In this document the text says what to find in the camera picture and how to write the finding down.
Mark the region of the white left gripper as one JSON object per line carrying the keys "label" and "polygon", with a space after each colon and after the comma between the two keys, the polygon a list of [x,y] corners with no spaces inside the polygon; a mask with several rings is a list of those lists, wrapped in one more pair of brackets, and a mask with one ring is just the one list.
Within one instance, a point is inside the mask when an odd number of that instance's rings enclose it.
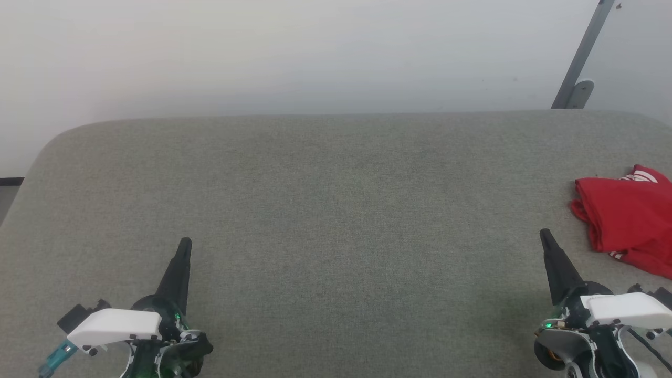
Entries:
{"label": "white left gripper", "polygon": [[155,295],[131,309],[113,308],[100,299],[94,307],[76,304],[67,312],[67,340],[85,349],[134,340],[177,340],[185,331],[192,240],[183,237]]}

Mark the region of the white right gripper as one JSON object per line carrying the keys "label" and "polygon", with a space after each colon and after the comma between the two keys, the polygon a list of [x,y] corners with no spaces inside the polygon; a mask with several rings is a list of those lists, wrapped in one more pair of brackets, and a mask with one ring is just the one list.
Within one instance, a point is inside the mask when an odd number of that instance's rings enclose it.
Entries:
{"label": "white right gripper", "polygon": [[555,328],[670,328],[670,290],[645,292],[633,285],[616,295],[597,282],[585,283],[549,229],[540,230],[540,239],[551,301],[557,306]]}

